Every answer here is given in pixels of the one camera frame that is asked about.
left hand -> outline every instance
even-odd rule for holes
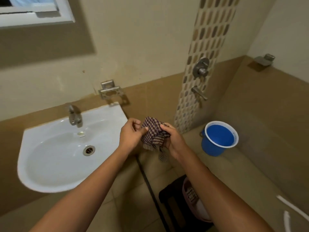
[[[141,137],[148,132],[148,127],[141,129],[141,121],[129,118],[125,125],[121,128],[119,147],[129,154],[138,144]]]

blue bucket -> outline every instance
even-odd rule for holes
[[[210,156],[218,156],[226,148],[236,146],[238,134],[236,130],[222,121],[211,121],[202,131],[202,149]]]

white sink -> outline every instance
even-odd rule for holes
[[[83,112],[82,117],[81,128],[64,118],[25,130],[17,172],[26,187],[48,193],[73,189],[114,152],[127,121],[119,103]],[[95,148],[85,156],[83,150],[90,145]]]

floor drain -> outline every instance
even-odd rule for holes
[[[83,150],[84,156],[91,156],[95,152],[94,146],[86,146]]]
[[[168,160],[168,156],[165,153],[160,153],[159,154],[159,160],[161,162],[166,162]]]

mosaic tile strip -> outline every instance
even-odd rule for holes
[[[212,76],[214,64],[224,44],[238,3],[239,0],[200,1],[183,76],[182,90],[179,94],[174,118],[176,128],[182,133],[191,129],[193,118],[199,106],[200,98],[191,92],[191,88],[197,85],[203,92],[207,89],[207,82]],[[195,79],[192,75],[192,68],[202,57],[210,60],[209,73],[206,78]]]

